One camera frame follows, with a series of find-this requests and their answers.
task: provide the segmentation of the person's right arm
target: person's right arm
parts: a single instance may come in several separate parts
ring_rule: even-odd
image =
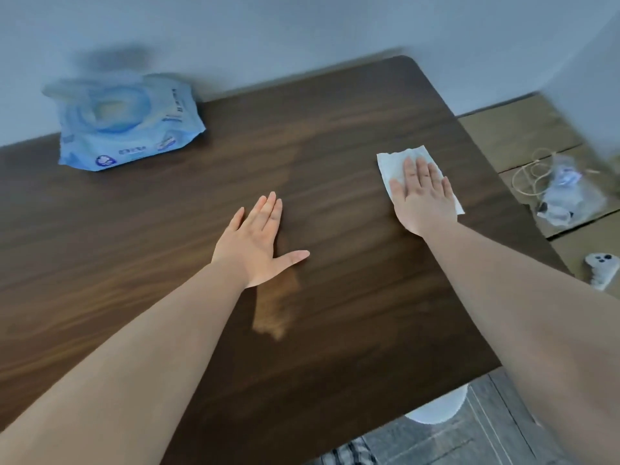
[[[447,179],[423,160],[391,182],[400,222],[429,245],[519,393],[588,464],[620,457],[620,303],[457,223]]]

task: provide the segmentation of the person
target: person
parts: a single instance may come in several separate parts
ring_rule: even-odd
[[[430,247],[535,415],[589,464],[620,456],[620,307],[459,224],[436,166],[391,182],[400,223]],[[282,200],[232,217],[210,264],[69,371],[0,434],[3,465],[157,465],[241,291],[309,256],[274,258]]]

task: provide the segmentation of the white wall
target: white wall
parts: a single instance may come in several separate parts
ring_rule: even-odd
[[[620,154],[620,15],[542,92],[600,156]]]
[[[202,97],[387,49],[456,114],[539,88],[619,0],[2,0],[0,144],[58,129],[51,80],[121,60]]]

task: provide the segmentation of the blue and white wipes pack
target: blue and white wipes pack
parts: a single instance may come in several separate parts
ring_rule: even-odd
[[[169,152],[205,131],[190,86],[169,77],[61,80],[43,94],[57,104],[58,163],[73,168],[101,171]]]

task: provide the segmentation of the dark brown tabletop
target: dark brown tabletop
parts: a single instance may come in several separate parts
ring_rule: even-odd
[[[461,222],[563,267],[407,57],[201,113],[209,132],[190,146],[98,173],[57,165],[57,138],[0,152],[0,428],[207,264],[235,210],[271,190],[276,252],[311,257],[241,295],[163,463],[300,464],[497,367],[396,220],[380,152],[425,145]]]

